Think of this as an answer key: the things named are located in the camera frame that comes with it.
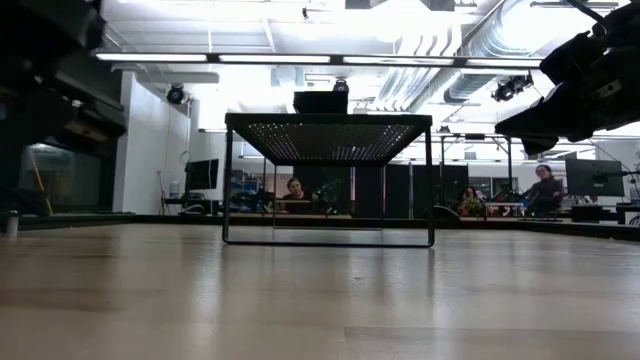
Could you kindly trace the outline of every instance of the spotlight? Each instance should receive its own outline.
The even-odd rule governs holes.
[[[345,79],[336,80],[336,84],[333,85],[333,91],[349,92],[349,85],[347,85],[347,80]]]
[[[511,76],[507,81],[498,83],[498,88],[491,94],[491,97],[498,102],[509,101],[531,85],[533,85],[531,74],[527,76]]]
[[[183,84],[173,84],[167,93],[167,101],[174,105],[181,105],[187,102],[187,94],[184,92]]]

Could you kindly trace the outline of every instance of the metal table frame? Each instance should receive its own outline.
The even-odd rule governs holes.
[[[374,247],[374,248],[430,248],[435,244],[435,229],[434,229],[434,198],[433,191],[427,191],[427,236],[428,241],[426,244],[393,244],[393,243],[331,243],[331,242],[276,242],[276,241],[232,241],[229,239],[229,227],[231,220],[231,172],[232,172],[232,156],[233,156],[233,133],[234,133],[234,122],[229,121],[229,118],[226,119],[227,131],[226,131],[226,147],[225,147],[225,162],[224,162],[224,199],[223,199],[223,223],[222,223],[222,240],[231,245],[270,245],[270,246],[323,246],[323,247]],[[348,121],[345,121],[344,117],[341,117],[339,120],[335,122],[338,124],[345,124]],[[366,123],[362,121],[362,118],[359,118],[359,121],[353,122],[352,124],[358,125],[379,125],[381,122],[378,116],[372,115],[371,122]],[[407,117],[397,116],[397,122],[390,124],[398,124],[398,125],[415,125],[415,122],[410,122],[407,120]],[[425,138],[425,155],[426,155],[426,165],[427,168],[431,168],[433,166],[432,161],[432,149],[431,149],[431,134],[430,134],[431,123],[429,121],[428,126],[424,130],[424,138]],[[332,165],[331,162],[325,162],[322,165]],[[346,164],[333,164],[334,166],[346,165]],[[384,164],[378,164],[381,172],[386,166],[386,162]],[[427,181],[425,186],[428,189],[433,188],[433,183],[431,177],[427,177]],[[384,197],[381,202],[381,222],[384,221]]]

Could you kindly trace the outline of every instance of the ceiling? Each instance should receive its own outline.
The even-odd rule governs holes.
[[[105,50],[406,56],[454,55],[462,51],[476,56],[474,39],[498,29],[502,32],[496,30],[494,36],[505,43],[530,44],[526,53],[518,49],[516,54],[545,56],[591,24],[589,18],[573,9],[540,10],[527,3],[518,9],[509,5],[513,12],[520,10],[520,17],[505,16],[500,21],[487,17],[484,27],[476,27],[500,0],[456,0],[454,12],[431,11],[420,0],[387,0],[368,10],[346,10],[345,1],[103,0],[102,14],[108,22]],[[506,0],[503,7],[509,2],[514,4],[517,0]],[[305,7],[308,19],[302,14]],[[542,20],[562,21],[562,29],[540,27]],[[472,45],[461,48],[465,38],[471,39]],[[199,64],[138,66],[134,70],[143,81],[145,76],[150,78],[150,72],[217,73],[219,83],[199,84],[192,87],[194,91],[210,94],[220,90],[230,109],[248,112],[291,111],[285,105],[294,90],[330,90],[336,78],[346,78],[353,111],[431,114],[437,124],[461,132],[490,132],[497,121],[528,107],[552,88],[542,73],[534,72],[534,87],[510,102],[496,103],[491,92],[497,81],[510,74],[493,74],[482,86],[474,88],[464,102],[451,104],[442,100],[443,93],[456,81],[459,71],[447,75],[438,69],[400,72],[376,67]]]

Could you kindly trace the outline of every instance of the person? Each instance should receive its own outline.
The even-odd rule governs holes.
[[[533,184],[531,189],[525,192],[528,201],[527,210],[536,217],[548,216],[552,211],[560,208],[563,197],[563,184],[561,180],[553,177],[553,171],[549,165],[538,165],[536,175],[540,181]]]
[[[478,198],[478,192],[473,186],[467,186],[460,196],[460,205],[458,206],[458,214],[460,216],[477,216],[482,211],[482,202]]]
[[[302,200],[305,202],[285,202],[281,209],[289,214],[311,214],[313,212],[313,203],[318,201],[318,197],[315,194],[305,193],[302,190],[302,184],[300,180],[292,177],[287,181],[287,189],[289,194],[285,195],[283,200]]]

